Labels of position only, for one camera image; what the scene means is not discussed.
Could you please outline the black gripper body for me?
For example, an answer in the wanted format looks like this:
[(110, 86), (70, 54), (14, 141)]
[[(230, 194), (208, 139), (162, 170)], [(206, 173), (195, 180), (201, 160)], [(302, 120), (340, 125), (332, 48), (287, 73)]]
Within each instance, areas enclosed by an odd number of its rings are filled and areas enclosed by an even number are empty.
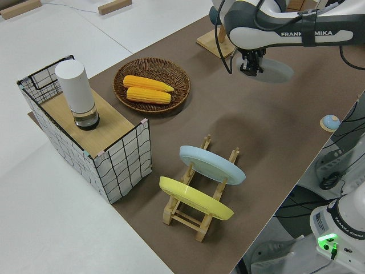
[(259, 59), (266, 54), (266, 49), (242, 50), (241, 54), (246, 60), (246, 67), (259, 67)]

